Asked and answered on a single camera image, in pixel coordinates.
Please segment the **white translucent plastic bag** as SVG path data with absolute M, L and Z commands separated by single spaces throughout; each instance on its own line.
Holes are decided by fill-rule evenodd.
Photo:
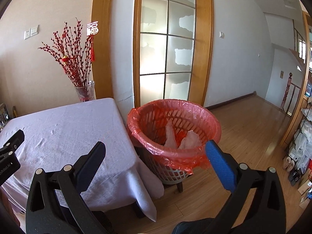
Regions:
M 187 133 L 182 130 L 176 132 L 172 120 L 169 120 L 166 124 L 166 142 L 164 143 L 164 147 L 184 150 L 196 148 L 201 145 L 202 143 L 199 135 L 193 130 L 190 130 Z

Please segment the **red lined trash basket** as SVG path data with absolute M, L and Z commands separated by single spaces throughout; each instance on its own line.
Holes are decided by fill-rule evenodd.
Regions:
M 160 99 L 133 108 L 127 129 L 142 149 L 146 166 L 163 184 L 181 183 L 195 168 L 208 169 L 205 145 L 218 143 L 222 129 L 206 108 L 186 100 Z

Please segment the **clutter under counter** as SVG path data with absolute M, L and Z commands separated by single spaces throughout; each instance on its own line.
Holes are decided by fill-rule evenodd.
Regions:
M 0 126 L 1 129 L 11 120 L 17 117 L 15 106 L 12 108 L 12 115 L 9 114 L 7 107 L 4 103 L 0 106 Z

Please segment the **person's dark knee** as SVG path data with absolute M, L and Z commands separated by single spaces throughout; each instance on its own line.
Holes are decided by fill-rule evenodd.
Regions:
M 172 234 L 198 234 L 204 233 L 214 218 L 204 218 L 196 221 L 183 221 L 177 224 Z

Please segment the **lavender tablecloth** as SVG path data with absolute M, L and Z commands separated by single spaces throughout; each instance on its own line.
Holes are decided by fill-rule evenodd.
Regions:
M 103 142 L 106 156 L 82 198 L 93 211 L 108 211 L 138 203 L 152 221 L 153 199 L 164 194 L 161 181 L 138 157 L 114 99 L 77 103 L 17 117 L 1 131 L 1 143 L 22 130 L 16 156 L 21 164 L 2 186 L 16 212 L 25 211 L 35 171 L 58 171 L 74 164 Z

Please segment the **glass vase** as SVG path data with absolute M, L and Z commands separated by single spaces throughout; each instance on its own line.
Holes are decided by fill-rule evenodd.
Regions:
M 95 95 L 95 82 L 93 80 L 88 81 L 86 87 L 75 88 L 80 102 L 92 101 L 96 99 Z

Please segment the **red small lantern ornament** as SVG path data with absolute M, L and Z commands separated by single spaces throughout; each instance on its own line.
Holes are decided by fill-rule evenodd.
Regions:
M 70 57 L 69 56 L 64 56 L 62 58 L 62 62 L 65 63 L 65 64 L 67 64 L 69 61 L 70 61 Z

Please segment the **red berry branches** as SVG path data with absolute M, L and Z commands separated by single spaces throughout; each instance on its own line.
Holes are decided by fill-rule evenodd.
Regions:
M 53 32 L 51 45 L 42 43 L 38 47 L 49 53 L 54 60 L 61 65 L 63 71 L 75 87 L 86 87 L 89 81 L 92 63 L 90 59 L 90 42 L 88 37 L 82 41 L 83 25 L 80 20 L 74 27 L 65 23 L 63 31 Z M 69 56 L 70 61 L 65 64 L 62 62 L 64 56 Z

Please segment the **red chinese knot ornament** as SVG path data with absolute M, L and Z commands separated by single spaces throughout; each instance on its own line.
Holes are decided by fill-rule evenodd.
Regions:
M 98 21 L 94 21 L 87 24 L 87 37 L 90 42 L 90 59 L 91 62 L 95 61 L 95 54 L 94 54 L 94 36 L 99 32 L 98 28 Z

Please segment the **frosted glass door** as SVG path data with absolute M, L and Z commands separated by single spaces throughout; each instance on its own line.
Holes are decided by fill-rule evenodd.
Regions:
M 213 30 L 213 0 L 135 0 L 135 107 L 158 99 L 202 105 L 212 64 Z

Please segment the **white wall outlet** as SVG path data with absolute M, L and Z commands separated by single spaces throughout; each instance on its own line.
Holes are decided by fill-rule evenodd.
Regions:
M 31 30 L 24 31 L 24 39 L 28 39 L 31 36 Z

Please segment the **white light switch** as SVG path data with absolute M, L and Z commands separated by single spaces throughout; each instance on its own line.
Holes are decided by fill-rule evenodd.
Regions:
M 39 33 L 39 25 L 32 27 L 30 29 L 30 37 L 37 35 Z

